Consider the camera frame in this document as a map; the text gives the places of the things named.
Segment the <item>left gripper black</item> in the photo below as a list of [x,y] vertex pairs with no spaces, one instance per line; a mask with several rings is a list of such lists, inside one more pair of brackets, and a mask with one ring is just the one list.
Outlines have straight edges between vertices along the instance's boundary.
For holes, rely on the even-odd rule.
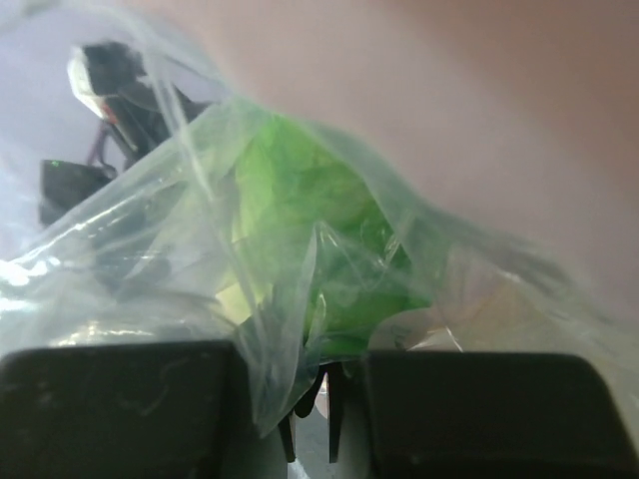
[[[47,228],[108,188],[118,178],[111,165],[86,165],[59,160],[40,162],[40,201],[38,220]],[[170,213],[170,187],[139,192],[129,199],[119,199],[110,207],[97,210],[101,228],[134,230],[163,221]]]

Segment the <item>clear zip top bag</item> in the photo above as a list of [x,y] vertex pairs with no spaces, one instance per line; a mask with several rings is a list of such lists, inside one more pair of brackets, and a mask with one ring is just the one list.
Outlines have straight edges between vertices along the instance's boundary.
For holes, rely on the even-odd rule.
[[373,347],[555,352],[638,429],[638,330],[101,1],[1,5],[1,349],[229,339],[268,430]]

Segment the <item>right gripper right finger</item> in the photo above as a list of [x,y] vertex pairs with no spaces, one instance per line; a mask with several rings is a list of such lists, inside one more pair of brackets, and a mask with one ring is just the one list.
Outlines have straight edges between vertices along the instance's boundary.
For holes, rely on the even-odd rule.
[[586,360],[374,351],[327,369],[341,478],[634,478],[638,452]]

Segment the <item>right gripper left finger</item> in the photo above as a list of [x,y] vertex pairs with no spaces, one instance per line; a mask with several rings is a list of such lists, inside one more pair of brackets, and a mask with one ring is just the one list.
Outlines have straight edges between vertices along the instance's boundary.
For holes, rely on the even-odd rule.
[[5,478],[284,478],[286,423],[262,434],[227,341],[21,350],[1,362]]

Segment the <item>green polka dot toy food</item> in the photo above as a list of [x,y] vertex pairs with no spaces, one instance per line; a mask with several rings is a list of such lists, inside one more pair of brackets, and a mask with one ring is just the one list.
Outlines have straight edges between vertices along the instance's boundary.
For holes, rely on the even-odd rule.
[[240,113],[212,159],[217,236],[228,266],[216,297],[256,361],[363,351],[376,328],[433,304],[443,268],[430,230],[426,261],[404,243],[366,181],[295,122]]

